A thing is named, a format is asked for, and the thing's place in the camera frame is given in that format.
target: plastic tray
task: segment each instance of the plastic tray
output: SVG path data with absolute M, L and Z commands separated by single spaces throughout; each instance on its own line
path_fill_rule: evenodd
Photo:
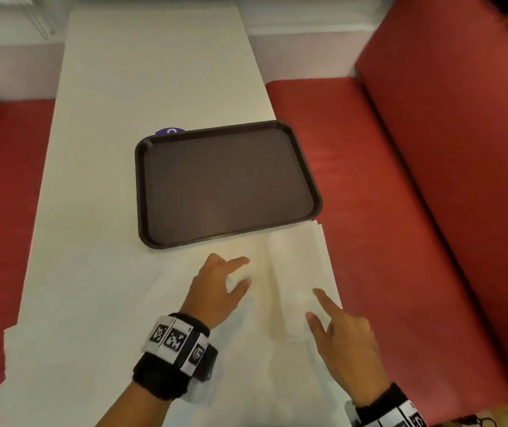
M 264 121 L 136 147 L 139 237 L 167 249 L 311 220 L 321 195 L 291 128 Z

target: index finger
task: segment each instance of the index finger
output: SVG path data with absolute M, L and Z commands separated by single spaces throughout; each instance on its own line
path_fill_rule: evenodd
M 223 267 L 225 273 L 232 274 L 241 266 L 249 264 L 249 263 L 250 263 L 250 259 L 248 259 L 245 256 L 240 256 L 239 258 L 230 259 L 229 261 L 226 261 L 226 263 L 224 265 L 222 265 L 222 267 Z
M 338 316 L 340 313 L 343 313 L 343 309 L 335 304 L 323 289 L 314 288 L 313 293 L 317 297 L 317 301 L 320 302 L 321 307 L 325 310 L 325 313 L 327 313 L 331 319 Z

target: tray rim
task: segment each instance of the tray rim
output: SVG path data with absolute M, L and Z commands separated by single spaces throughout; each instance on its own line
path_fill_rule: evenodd
M 225 131 L 229 131 L 229 133 L 231 133 L 230 131 L 252 130 L 252 128 L 255 128 L 254 130 L 262 130 L 264 128 L 278 128 L 279 130 L 283 130 L 286 133 L 286 135 L 290 139 L 290 142 L 292 143 L 294 153 L 297 157 L 298 163 L 300 164 L 301 171 L 304 174 L 307 187 L 309 188 L 310 194 L 312 195 L 313 198 L 314 206 L 311 213 L 309 213 L 306 216 L 299 217 L 297 219 L 291 219 L 277 224 L 260 225 L 252 228 L 234 230 L 208 237 L 194 238 L 188 241 L 181 241 L 179 243 L 162 244 L 154 241 L 149 234 L 149 229 L 147 226 L 147 203 L 145 199 L 146 194 L 145 194 L 145 174 L 144 174 L 145 167 L 143 164 L 145 152 L 150 148 L 152 148 L 153 145 L 160 142 L 174 142 L 174 141 L 185 141 L 188 139 L 199 139 L 201 138 L 201 136 L 207 136 L 210 133 L 224 134 L 223 132 Z M 287 124 L 278 120 L 258 121 L 253 123 L 221 126 L 216 128 L 201 128 L 197 130 L 187 130 L 184 132 L 171 133 L 168 135 L 161 136 L 158 135 L 147 136 L 137 143 L 135 149 L 135 158 L 136 158 L 136 203 L 137 203 L 138 233 L 141 241 L 151 249 L 166 250 L 189 244 L 200 243 L 203 241 L 216 240 L 218 238 L 254 232 L 257 230 L 277 228 L 280 226 L 290 225 L 293 223 L 306 222 L 308 220 L 313 220 L 315 217 L 317 217 L 323 209 L 323 199 L 321 193 L 317 188 L 317 184 L 315 183 L 313 174 L 309 168 L 309 165 L 307 164 L 307 160 L 304 156 L 304 153 L 301 150 L 300 144 L 297 141 L 293 129 Z

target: tray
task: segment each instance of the tray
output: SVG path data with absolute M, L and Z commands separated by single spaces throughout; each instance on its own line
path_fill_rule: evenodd
M 136 146 L 139 237 L 153 249 L 311 220 L 322 199 L 291 128 L 264 121 Z

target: wristband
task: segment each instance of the wristband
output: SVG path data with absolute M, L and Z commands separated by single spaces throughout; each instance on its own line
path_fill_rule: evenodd
M 192 316 L 161 316 L 144 343 L 133 380 L 162 400 L 185 394 L 192 377 L 207 381 L 218 355 L 208 343 L 209 334 L 208 327 Z

